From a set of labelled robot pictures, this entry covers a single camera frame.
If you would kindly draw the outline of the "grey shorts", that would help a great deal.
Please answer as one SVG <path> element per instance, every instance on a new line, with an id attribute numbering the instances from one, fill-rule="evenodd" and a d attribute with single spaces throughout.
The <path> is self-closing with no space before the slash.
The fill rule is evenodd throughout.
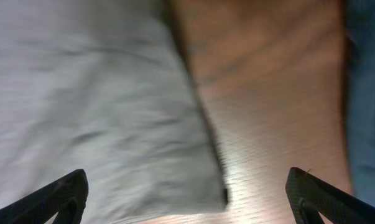
<path id="1" fill-rule="evenodd" d="M 83 223 L 225 210 L 163 1 L 0 0 L 0 208 L 75 169 Z"/>

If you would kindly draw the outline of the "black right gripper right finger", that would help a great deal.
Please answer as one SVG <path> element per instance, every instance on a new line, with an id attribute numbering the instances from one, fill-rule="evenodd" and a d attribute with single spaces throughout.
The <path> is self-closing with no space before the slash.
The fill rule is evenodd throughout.
<path id="1" fill-rule="evenodd" d="M 375 224 L 375 207 L 322 181 L 298 167 L 292 167 L 285 185 L 295 221 L 324 224 Z"/>

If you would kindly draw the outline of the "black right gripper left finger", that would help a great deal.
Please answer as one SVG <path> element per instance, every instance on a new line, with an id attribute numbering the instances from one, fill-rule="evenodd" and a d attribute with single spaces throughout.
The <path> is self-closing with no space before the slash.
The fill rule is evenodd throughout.
<path id="1" fill-rule="evenodd" d="M 57 179 L 0 209 L 0 223 L 80 224 L 86 207 L 88 181 L 83 169 Z"/>

